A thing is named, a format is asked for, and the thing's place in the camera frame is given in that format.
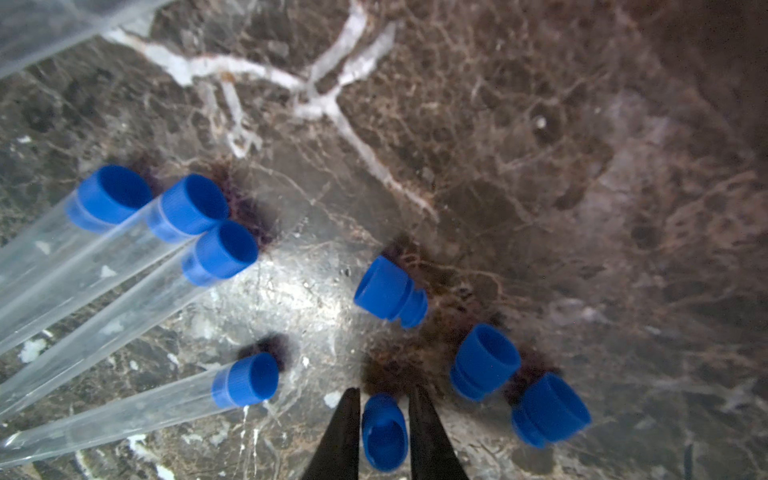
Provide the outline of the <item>blue stopper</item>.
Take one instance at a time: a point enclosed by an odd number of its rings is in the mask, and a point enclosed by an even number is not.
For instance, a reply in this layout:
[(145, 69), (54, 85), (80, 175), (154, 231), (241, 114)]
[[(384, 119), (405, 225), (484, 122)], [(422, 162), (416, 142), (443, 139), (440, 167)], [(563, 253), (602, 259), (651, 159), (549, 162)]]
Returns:
[(592, 417), (567, 382), (547, 373), (524, 392), (511, 422), (523, 442), (543, 448), (573, 437), (592, 423)]
[(366, 402), (361, 440), (366, 459), (378, 471), (394, 471), (405, 461), (409, 448), (407, 426), (392, 396), (380, 393)]
[(476, 325), (461, 343), (450, 370), (454, 389), (481, 401), (504, 385), (521, 367), (516, 346), (498, 329)]
[(428, 310), (426, 292), (384, 256), (377, 257), (365, 272), (353, 302), (379, 319), (399, 320), (404, 329), (420, 325)]

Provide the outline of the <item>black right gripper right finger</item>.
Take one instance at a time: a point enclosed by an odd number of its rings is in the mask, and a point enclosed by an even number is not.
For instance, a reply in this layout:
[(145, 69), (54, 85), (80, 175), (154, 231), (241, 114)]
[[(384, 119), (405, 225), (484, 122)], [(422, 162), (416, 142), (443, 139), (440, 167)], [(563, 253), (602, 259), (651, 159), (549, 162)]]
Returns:
[(426, 389), (409, 392), (411, 478), (468, 480)]

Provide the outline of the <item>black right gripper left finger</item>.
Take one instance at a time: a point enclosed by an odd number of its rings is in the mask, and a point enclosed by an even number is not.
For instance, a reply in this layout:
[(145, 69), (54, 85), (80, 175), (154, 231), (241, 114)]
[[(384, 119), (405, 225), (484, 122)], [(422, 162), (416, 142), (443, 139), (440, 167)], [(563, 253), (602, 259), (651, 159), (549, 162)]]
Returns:
[(302, 479), (357, 480), (361, 400), (359, 388), (344, 391)]

